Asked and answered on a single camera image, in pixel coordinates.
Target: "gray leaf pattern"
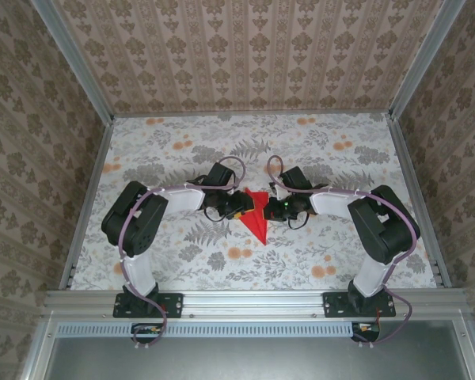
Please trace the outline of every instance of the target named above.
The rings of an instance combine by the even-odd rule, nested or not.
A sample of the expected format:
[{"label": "gray leaf pattern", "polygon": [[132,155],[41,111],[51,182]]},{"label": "gray leaf pattern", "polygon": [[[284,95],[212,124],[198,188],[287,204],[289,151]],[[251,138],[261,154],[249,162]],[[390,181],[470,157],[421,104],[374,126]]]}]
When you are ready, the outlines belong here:
[{"label": "gray leaf pattern", "polygon": [[[361,135],[380,138],[365,141]],[[380,114],[117,119],[111,144],[74,276],[76,290],[120,289],[124,283],[115,270],[116,248],[101,232],[101,221],[128,181],[150,187],[181,184],[208,173],[229,154],[245,161],[241,189],[268,192],[265,165],[270,155],[280,154],[285,169],[298,165],[312,184],[361,190],[387,184],[411,210]],[[241,174],[237,162],[223,164]],[[277,175],[277,162],[272,169]],[[270,222],[264,246],[239,220],[210,222],[200,211],[166,215],[147,252],[160,287],[173,290],[345,288],[365,255],[347,219],[318,215],[296,231]],[[434,285],[421,239],[416,254],[394,272],[390,286]]]}]

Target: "purple cable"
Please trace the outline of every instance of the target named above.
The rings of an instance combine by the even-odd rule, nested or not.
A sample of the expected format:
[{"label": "purple cable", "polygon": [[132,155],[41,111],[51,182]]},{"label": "purple cable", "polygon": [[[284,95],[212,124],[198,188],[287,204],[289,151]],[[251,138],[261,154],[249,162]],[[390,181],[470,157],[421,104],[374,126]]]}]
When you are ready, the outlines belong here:
[{"label": "purple cable", "polygon": [[[336,194],[345,194],[345,195],[357,195],[357,196],[367,196],[368,198],[371,198],[373,200],[376,200],[377,202],[380,202],[381,204],[385,205],[386,207],[388,207],[390,210],[394,211],[394,213],[399,216],[403,222],[405,222],[406,226],[408,227],[408,230],[410,231],[410,234],[412,235],[412,246],[410,247],[410,249],[408,251],[406,251],[404,254],[398,256],[396,258],[396,260],[393,261],[393,264],[390,266],[389,270],[387,271],[386,273],[386,276],[384,277],[383,281],[382,281],[382,286],[383,286],[383,289],[386,293],[388,293],[389,295],[393,296],[394,298],[397,298],[399,299],[400,301],[406,303],[406,305],[408,306],[408,313],[405,317],[405,319],[402,321],[402,323],[392,332],[390,333],[387,337],[383,338],[383,339],[380,339],[380,340],[377,340],[375,341],[373,344],[380,344],[380,343],[383,343],[385,341],[387,341],[388,339],[392,338],[393,336],[395,336],[397,333],[399,333],[399,331],[401,329],[403,329],[403,327],[405,327],[406,323],[409,321],[410,317],[412,316],[412,312],[413,312],[413,308],[412,308],[412,304],[410,302],[408,302],[406,299],[402,298],[401,296],[397,295],[397,294],[394,294],[392,291],[389,290],[389,288],[386,287],[386,283],[387,281],[389,281],[389,278],[390,276],[393,274],[394,272],[394,269],[396,267],[396,265],[401,261],[401,260],[404,260],[406,257],[410,256],[412,254],[412,252],[415,250],[416,248],[416,245],[417,245],[417,235],[415,233],[415,230],[413,229],[413,226],[412,226],[412,223],[409,221],[409,219],[406,217],[405,214],[403,214],[397,207],[395,207],[391,202],[388,202],[386,201],[385,199],[382,199],[380,198],[379,196],[376,196],[374,194],[371,194],[369,192],[360,192],[360,191],[352,191],[352,190],[346,190],[346,189],[343,189],[343,188],[319,188],[319,189],[315,189],[315,190],[298,190],[296,188],[289,188],[287,186],[285,186],[284,184],[282,184],[280,181],[278,181],[273,175],[272,175],[272,171],[271,171],[271,160],[273,158],[276,158],[279,163],[280,163],[280,174],[283,173],[283,160],[282,158],[277,155],[277,154],[273,154],[269,159],[268,159],[268,164],[267,164],[267,168],[268,168],[268,174],[269,174],[269,177],[271,178],[271,180],[277,184],[278,186],[280,186],[281,188],[284,188],[285,190],[288,190],[289,192],[301,192],[301,193],[309,193],[309,194],[314,194],[314,193],[319,193],[319,192],[335,192]],[[367,342],[365,338],[363,338],[362,336],[358,335],[358,334],[355,334],[355,336],[357,336],[359,339],[362,339],[363,342],[362,343],[366,343],[366,344],[369,344],[371,345],[372,343],[371,342]]]},{"label": "purple cable", "polygon": [[153,190],[148,190],[145,192],[135,203],[133,208],[130,209],[130,212],[128,213],[127,218],[125,219],[125,223],[121,227],[120,231],[120,237],[118,238],[118,252],[120,253],[120,267],[121,271],[123,273],[123,277],[125,278],[125,282],[128,285],[128,289],[132,292],[132,294],[135,295],[135,297],[142,299],[144,302],[147,302],[151,304],[155,309],[157,309],[161,316],[162,316],[162,327],[160,330],[160,333],[155,337],[150,343],[148,344],[140,344],[135,338],[137,335],[137,332],[140,329],[136,329],[134,336],[133,336],[133,341],[135,343],[135,346],[138,347],[145,347],[148,348],[150,345],[153,345],[158,342],[158,339],[164,334],[165,329],[167,328],[167,315],[165,314],[165,311],[155,302],[150,300],[149,298],[143,296],[142,294],[139,293],[139,291],[132,285],[130,281],[130,277],[128,276],[127,269],[125,268],[125,257],[127,257],[127,254],[124,252],[124,238],[125,238],[125,232],[127,231],[128,225],[130,224],[130,221],[134,217],[135,212],[139,209],[141,204],[150,196],[152,196],[154,193],[162,193],[165,190],[183,190],[185,188],[194,188],[197,190],[231,190],[233,188],[236,188],[239,186],[241,181],[245,178],[246,175],[246,166],[243,160],[241,160],[238,157],[235,156],[225,156],[222,158],[219,162],[222,162],[227,159],[234,159],[238,161],[241,164],[241,167],[243,168],[243,174],[239,177],[239,179],[236,180],[235,183],[233,184],[227,184],[225,186],[202,186],[202,185],[196,185],[196,184],[182,184],[182,185],[176,185],[176,186],[169,186],[165,188],[154,188]]}]

